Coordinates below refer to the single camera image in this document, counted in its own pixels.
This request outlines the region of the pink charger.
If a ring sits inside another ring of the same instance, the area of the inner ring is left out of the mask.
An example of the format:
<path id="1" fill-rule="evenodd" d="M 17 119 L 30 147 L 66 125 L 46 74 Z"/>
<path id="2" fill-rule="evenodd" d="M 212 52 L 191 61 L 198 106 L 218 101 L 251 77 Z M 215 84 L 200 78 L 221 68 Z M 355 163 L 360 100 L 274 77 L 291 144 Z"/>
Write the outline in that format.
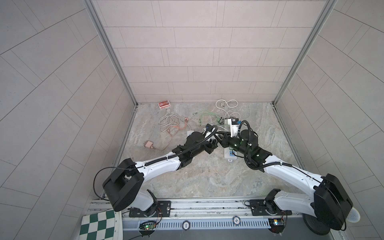
<path id="1" fill-rule="evenodd" d="M 154 148 L 154 144 L 153 144 L 152 141 L 146 141 L 144 143 L 144 146 L 145 146 L 145 148 L 148 148 L 148 149 L 153 149 Z"/>

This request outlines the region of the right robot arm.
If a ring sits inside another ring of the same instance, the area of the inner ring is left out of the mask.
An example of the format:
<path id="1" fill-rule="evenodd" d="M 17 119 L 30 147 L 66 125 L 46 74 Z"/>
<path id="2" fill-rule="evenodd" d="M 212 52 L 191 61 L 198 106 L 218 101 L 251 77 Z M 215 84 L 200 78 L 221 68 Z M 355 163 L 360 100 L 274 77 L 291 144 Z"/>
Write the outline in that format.
<path id="1" fill-rule="evenodd" d="M 270 215 L 277 214 L 278 210 L 302 213 L 307 227 L 320 236 L 327 235 L 330 230 L 345 231 L 347 223 L 361 220 L 359 211 L 336 176 L 305 171 L 262 149 L 258 134 L 247 121 L 230 127 L 229 132 L 215 134 L 223 148 L 241 154 L 250 169 L 278 177 L 302 191 L 293 194 L 273 189 L 264 201 Z"/>

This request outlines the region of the colourful white power strip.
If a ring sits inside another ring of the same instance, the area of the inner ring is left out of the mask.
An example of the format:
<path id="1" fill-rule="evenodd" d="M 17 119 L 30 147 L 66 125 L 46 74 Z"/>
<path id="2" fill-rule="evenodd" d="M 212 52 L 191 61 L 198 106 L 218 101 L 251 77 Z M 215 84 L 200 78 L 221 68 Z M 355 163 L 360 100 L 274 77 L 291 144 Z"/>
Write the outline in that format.
<path id="1" fill-rule="evenodd" d="M 238 158 L 237 152 L 234 151 L 232 148 L 225 148 L 224 149 L 224 158 L 226 160 L 228 160 L 229 162 L 232 162 Z"/>

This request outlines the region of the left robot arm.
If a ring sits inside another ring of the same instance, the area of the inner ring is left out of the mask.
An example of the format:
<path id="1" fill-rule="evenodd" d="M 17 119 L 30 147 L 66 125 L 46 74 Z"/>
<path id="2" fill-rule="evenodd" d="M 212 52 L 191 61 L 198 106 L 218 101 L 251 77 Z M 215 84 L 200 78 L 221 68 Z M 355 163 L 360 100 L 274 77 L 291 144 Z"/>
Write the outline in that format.
<path id="1" fill-rule="evenodd" d="M 186 167 L 203 151 L 211 153 L 217 147 L 217 143 L 211 139 L 217 130 L 217 126 L 207 125 L 203 133 L 192 132 L 184 145 L 157 159 L 144 162 L 123 160 L 103 182 L 103 189 L 113 210 L 120 212 L 134 208 L 147 217 L 152 216 L 159 202 L 150 190 L 142 190 L 143 183 Z"/>

